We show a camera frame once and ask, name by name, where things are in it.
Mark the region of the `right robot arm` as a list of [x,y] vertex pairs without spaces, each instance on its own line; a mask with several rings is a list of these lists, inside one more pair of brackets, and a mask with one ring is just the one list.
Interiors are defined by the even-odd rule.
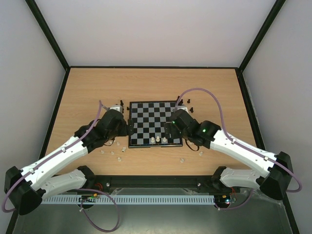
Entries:
[[293,172],[291,158],[287,153],[275,154],[256,148],[224,132],[213,122],[205,120],[198,123],[183,109],[172,113],[164,129],[166,138],[183,138],[197,147],[226,154],[249,167],[248,170],[218,167],[212,177],[216,190],[244,187],[260,190],[275,200],[284,198]]

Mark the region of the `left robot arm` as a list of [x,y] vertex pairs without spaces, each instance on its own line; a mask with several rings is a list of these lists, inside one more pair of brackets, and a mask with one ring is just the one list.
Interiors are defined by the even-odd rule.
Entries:
[[11,167],[5,173],[5,200],[14,205],[19,215],[26,215],[36,209],[44,199],[68,190],[90,185],[94,179],[92,171],[82,166],[65,175],[56,173],[71,162],[102,147],[116,137],[131,136],[134,124],[125,120],[121,111],[111,108],[102,118],[81,126],[59,148],[40,160],[18,169]]

